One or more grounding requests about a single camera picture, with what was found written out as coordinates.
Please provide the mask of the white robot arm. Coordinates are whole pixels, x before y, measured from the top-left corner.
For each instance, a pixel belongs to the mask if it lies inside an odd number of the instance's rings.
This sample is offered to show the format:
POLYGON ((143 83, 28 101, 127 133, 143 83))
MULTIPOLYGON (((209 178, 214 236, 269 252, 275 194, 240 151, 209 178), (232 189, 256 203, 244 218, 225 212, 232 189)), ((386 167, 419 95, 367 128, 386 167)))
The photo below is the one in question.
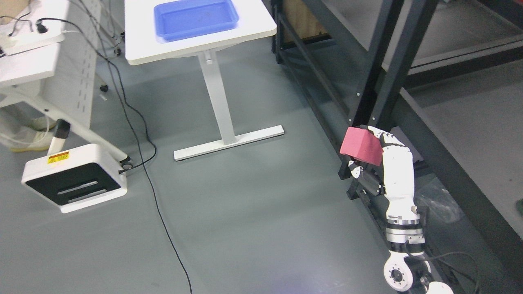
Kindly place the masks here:
POLYGON ((428 258, 424 257, 425 237, 419 221, 388 220, 385 232, 390 256, 384 264, 383 275, 392 289, 424 294, 454 292, 446 283, 434 279, 428 258))

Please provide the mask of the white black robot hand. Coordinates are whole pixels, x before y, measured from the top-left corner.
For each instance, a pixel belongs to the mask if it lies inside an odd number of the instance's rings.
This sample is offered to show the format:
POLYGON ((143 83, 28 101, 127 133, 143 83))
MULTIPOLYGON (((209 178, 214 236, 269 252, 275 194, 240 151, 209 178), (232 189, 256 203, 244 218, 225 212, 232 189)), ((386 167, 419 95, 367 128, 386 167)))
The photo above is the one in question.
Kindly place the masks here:
POLYGON ((348 162, 349 171, 366 190, 373 195, 383 192, 389 206, 386 211, 387 221, 420 221, 413 202, 414 174, 413 154, 409 147, 390 132, 371 125, 360 125, 354 128, 367 129, 379 139, 382 153, 383 180, 364 170, 360 161, 353 158, 348 162))

